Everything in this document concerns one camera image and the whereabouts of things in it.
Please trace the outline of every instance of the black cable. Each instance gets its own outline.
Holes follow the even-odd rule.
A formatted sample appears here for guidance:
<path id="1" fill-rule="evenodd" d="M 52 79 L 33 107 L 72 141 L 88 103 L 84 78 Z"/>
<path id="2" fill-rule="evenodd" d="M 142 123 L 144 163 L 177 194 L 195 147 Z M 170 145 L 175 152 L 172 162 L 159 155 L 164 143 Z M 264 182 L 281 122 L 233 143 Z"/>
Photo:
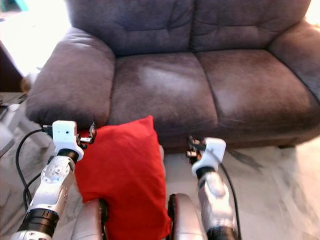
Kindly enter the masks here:
<path id="1" fill-rule="evenodd" d="M 237 196 L 236 196 L 236 191 L 235 191 L 234 185 L 233 185 L 233 183 L 231 181 L 231 178 L 230 178 L 230 176 L 229 176 L 229 174 L 227 172 L 227 169 L 225 168 L 225 166 L 223 165 L 222 162 L 220 163 L 220 166 L 221 166 L 221 168 L 223 170 L 224 175 L 226 176 L 226 178 L 229 181 L 229 185 L 230 185 L 230 188 L 231 188 L 231 191 L 232 191 L 233 201 L 234 201 L 234 208 L 235 208 L 236 226 L 237 226 L 237 230 L 238 230 L 238 239 L 241 240 L 242 237 L 241 237 L 241 231 L 240 231 L 240 218 L 239 218 L 238 200 L 237 200 Z"/>
<path id="2" fill-rule="evenodd" d="M 27 187 L 27 183 L 26 183 L 26 180 L 25 180 L 25 178 L 24 178 L 24 175 L 22 174 L 22 171 L 21 171 L 21 169 L 20 169 L 20 165 L 19 165 L 19 154 L 20 154 L 21 147 L 22 147 L 22 145 L 24 144 L 24 142 L 26 141 L 26 139 L 27 139 L 30 135 L 35 134 L 35 133 L 38 133 L 38 132 L 42 132 L 42 130 L 41 130 L 41 129 L 37 129 L 37 130 L 31 131 L 31 132 L 29 132 L 27 135 L 25 135 L 25 136 L 22 138 L 21 142 L 19 143 L 19 146 L 18 146 L 18 148 L 17 148 L 17 150 L 16 150 L 16 154 L 15 154 L 15 166 L 16 166 L 16 170 L 18 171 L 19 177 L 20 177 L 20 179 L 21 179 L 21 181 L 22 181 L 22 183 L 23 183 L 23 186 L 24 186 L 25 188 Z M 29 203 L 30 203 L 30 202 L 31 202 L 31 194 L 30 194 L 30 191 L 29 191 L 28 188 L 27 188 L 27 190 L 26 190 L 26 196 L 27 196 L 27 198 L 28 198 L 28 200 L 29 200 Z"/>
<path id="3" fill-rule="evenodd" d="M 25 209 L 25 212 L 27 212 L 28 210 L 28 203 L 27 203 L 27 191 L 29 191 L 29 187 L 30 185 L 38 178 L 40 177 L 41 175 L 41 172 L 35 176 L 34 178 L 32 178 L 32 180 L 30 182 L 28 182 L 28 184 L 24 187 L 24 190 L 23 190 L 23 204 L 24 204 L 24 209 Z"/>

